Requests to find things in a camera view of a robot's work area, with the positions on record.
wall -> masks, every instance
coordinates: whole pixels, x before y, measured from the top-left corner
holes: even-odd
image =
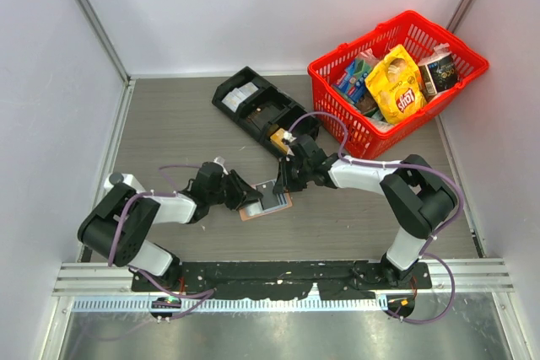
[[[0,0],[2,358],[34,358],[122,83],[74,0]]]
[[[459,0],[90,0],[131,74],[305,72],[405,9],[441,24]]]
[[[444,113],[483,242],[510,268],[540,338],[540,0],[477,0],[457,34],[491,64]]]

gray wood surface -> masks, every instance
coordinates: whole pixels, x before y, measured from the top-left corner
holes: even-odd
[[[307,76],[270,77],[270,82],[311,109]],[[248,183],[275,179],[277,160],[210,100],[224,78],[138,80],[129,108],[116,170],[133,173],[147,189],[170,191],[159,176],[163,164],[201,163],[216,156]],[[327,153],[338,143],[321,130],[317,142]],[[432,121],[389,150],[382,159],[422,155],[434,168],[451,174],[436,124]],[[181,186],[195,169],[170,169]],[[383,196],[311,185],[292,195],[282,212],[242,222],[238,212],[212,207],[196,224],[154,226],[149,239],[182,260],[331,260],[378,259],[392,243],[398,224]],[[444,258],[477,257],[465,218],[432,244]]]

red plastic basket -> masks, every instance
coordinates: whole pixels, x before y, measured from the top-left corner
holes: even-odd
[[[388,132],[378,130],[331,87],[331,83],[336,83],[359,51],[371,48],[375,56],[382,58],[394,46],[403,44],[414,61],[418,62],[431,55],[434,46],[446,42],[450,44],[461,81]],[[414,11],[407,11],[377,25],[373,31],[354,42],[341,44],[336,50],[312,62],[308,73],[312,79],[314,109],[332,113],[343,120],[348,129],[345,148],[356,158],[372,159],[437,116],[488,67],[489,62],[485,58],[468,48],[450,31]],[[321,119],[324,127],[341,142],[343,129],[331,118],[322,116]]]

white panel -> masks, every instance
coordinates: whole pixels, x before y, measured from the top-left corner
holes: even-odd
[[[406,9],[446,24],[459,0],[90,0],[131,74],[305,71]]]
[[[483,243],[502,255],[540,340],[540,0],[477,0],[457,34],[488,72],[443,115]]]
[[[0,0],[2,358],[35,358],[98,186],[122,83],[74,0]]]

black plastic container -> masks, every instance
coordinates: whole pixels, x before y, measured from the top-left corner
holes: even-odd
[[[259,89],[232,111],[223,103],[224,97],[232,90],[252,82]],[[222,110],[232,121],[251,135],[274,156],[285,156],[270,141],[270,136],[279,128],[288,130],[297,118],[305,114],[305,108],[279,91],[273,84],[250,67],[245,67],[236,75],[225,80],[216,89],[212,104]],[[316,117],[306,117],[293,131],[296,137],[307,134],[316,139],[319,135],[321,121]]]

